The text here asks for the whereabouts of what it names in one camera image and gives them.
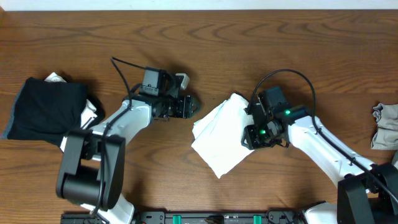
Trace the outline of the white Puma t-shirt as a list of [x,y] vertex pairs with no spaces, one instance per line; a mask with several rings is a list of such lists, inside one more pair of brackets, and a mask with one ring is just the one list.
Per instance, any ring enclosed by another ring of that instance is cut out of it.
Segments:
[[192,148],[209,165],[217,178],[227,174],[252,153],[241,144],[246,126],[253,124],[246,114],[248,101],[233,93],[204,118],[194,122]]

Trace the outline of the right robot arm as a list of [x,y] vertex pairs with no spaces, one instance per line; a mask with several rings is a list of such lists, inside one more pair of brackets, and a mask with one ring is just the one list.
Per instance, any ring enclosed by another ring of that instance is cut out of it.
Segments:
[[336,204],[322,202],[300,212],[298,223],[397,223],[397,168],[377,165],[327,130],[306,107],[260,104],[247,110],[254,122],[245,127],[250,150],[293,145],[336,185]]

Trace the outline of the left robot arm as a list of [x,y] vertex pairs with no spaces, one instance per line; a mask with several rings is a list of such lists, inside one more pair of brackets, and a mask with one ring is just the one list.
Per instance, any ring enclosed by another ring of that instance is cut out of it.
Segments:
[[90,211],[91,221],[131,223],[134,206],[122,195],[126,146],[156,118],[191,118],[200,102],[191,95],[131,94],[108,119],[69,133],[56,194]]

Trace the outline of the folded black white shirt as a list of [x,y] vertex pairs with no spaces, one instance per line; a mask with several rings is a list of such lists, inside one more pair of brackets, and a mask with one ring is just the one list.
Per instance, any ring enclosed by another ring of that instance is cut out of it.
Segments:
[[37,85],[41,118],[38,119],[38,138],[61,149],[65,148],[68,134],[76,129],[87,129],[100,117],[88,93],[88,86],[69,83],[56,73]]

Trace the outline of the grey-beige shirt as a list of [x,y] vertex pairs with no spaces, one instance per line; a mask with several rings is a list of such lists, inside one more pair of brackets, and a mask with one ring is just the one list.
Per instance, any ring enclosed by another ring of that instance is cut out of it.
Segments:
[[373,108],[376,133],[371,140],[371,149],[397,150],[397,105],[379,103]]

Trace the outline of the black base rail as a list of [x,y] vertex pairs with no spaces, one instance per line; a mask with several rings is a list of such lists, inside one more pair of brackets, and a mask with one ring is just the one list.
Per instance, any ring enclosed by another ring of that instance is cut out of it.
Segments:
[[129,224],[305,224],[300,215],[291,211],[265,213],[135,213],[125,223]]

